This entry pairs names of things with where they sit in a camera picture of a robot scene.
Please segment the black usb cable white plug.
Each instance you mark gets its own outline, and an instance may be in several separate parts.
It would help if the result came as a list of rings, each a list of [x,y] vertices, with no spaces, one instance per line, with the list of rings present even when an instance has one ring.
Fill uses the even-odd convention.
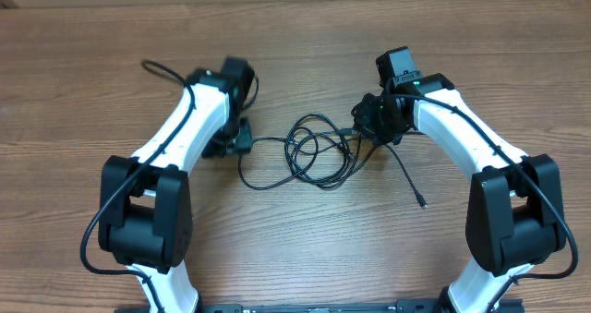
[[[238,158],[237,173],[245,187],[256,191],[272,190],[290,182],[314,186],[321,190],[341,187],[358,172],[366,160],[361,157],[363,138],[352,128],[337,126],[325,114],[305,114],[299,117],[282,136],[263,136],[253,144],[276,143],[286,167],[286,173],[265,184],[252,182],[245,170],[245,158]],[[340,157],[335,169],[325,175],[314,175],[313,168],[320,156],[334,151]]]

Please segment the black usb cable silver plug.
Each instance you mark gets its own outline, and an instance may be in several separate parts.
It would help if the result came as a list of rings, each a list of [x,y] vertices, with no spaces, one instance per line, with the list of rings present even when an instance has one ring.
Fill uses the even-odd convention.
[[[353,128],[334,129],[325,132],[313,132],[304,126],[297,126],[293,133],[289,133],[283,140],[285,159],[292,173],[288,181],[297,179],[323,190],[334,190],[341,187],[347,179],[356,174],[369,160],[370,156],[381,146],[392,153],[398,162],[410,188],[415,194],[418,205],[425,210],[428,204],[411,179],[400,156],[393,148],[395,142],[401,139],[397,136],[393,142],[376,144],[359,160],[361,143],[365,137]],[[343,156],[343,164],[333,174],[315,178],[308,172],[318,156],[326,151],[336,149]]]

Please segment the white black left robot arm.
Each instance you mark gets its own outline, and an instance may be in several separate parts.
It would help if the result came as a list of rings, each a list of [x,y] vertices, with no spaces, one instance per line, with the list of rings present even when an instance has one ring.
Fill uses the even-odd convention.
[[[189,177],[201,158],[251,151],[250,124],[241,114],[259,82],[248,61],[233,56],[220,71],[198,68],[187,77],[151,60],[141,65],[169,74],[182,96],[144,146],[104,164],[100,207],[82,236],[79,258],[94,274],[137,278],[147,312],[200,312],[185,263],[193,234]]]

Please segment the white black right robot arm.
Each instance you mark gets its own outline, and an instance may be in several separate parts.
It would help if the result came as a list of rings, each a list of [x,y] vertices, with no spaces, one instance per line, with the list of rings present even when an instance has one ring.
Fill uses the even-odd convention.
[[[578,265],[564,220],[558,165],[530,156],[489,128],[441,74],[383,81],[351,111],[356,130],[385,144],[414,129],[438,144],[470,183],[465,239],[471,258],[444,287],[436,312],[505,312],[502,297],[524,279],[556,280]]]

